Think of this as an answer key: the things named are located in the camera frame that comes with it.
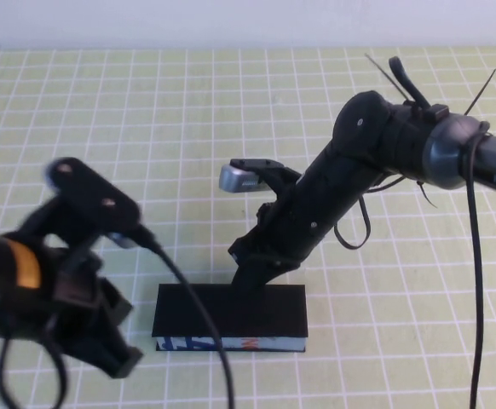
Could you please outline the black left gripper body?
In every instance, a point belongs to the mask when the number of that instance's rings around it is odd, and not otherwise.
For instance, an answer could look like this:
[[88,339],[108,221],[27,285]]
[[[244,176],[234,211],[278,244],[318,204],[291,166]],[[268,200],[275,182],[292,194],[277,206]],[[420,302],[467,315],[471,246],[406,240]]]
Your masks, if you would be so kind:
[[66,240],[61,236],[40,241],[52,277],[46,280],[49,296],[38,339],[66,341],[94,325],[95,282],[103,261],[93,251],[96,236]]

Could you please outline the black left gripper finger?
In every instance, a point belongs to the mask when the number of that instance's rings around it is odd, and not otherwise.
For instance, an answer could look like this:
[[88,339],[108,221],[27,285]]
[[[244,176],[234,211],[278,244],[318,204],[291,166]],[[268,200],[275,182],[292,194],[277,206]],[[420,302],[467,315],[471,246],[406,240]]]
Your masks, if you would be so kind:
[[107,374],[112,379],[127,378],[143,357],[130,346],[116,326],[100,323],[66,340],[66,354]]
[[131,303],[107,278],[97,277],[95,282],[94,326],[108,323],[121,325],[132,310]]

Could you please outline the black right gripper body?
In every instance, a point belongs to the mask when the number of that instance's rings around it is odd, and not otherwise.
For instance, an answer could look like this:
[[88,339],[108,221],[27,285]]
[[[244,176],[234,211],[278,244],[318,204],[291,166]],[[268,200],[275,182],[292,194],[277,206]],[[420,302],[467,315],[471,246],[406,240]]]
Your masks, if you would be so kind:
[[240,268],[262,264],[268,271],[292,271],[337,222],[337,183],[289,183],[260,207],[256,226],[233,242],[229,254]]

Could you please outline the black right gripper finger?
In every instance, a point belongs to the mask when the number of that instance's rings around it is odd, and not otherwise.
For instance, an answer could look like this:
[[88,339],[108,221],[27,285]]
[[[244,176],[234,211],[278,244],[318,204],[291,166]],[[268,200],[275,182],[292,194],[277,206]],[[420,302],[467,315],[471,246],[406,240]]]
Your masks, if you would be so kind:
[[259,266],[252,275],[255,285],[266,285],[271,280],[282,275],[282,270],[276,266]]
[[244,260],[237,268],[232,285],[253,285],[257,278],[257,268],[253,260]]

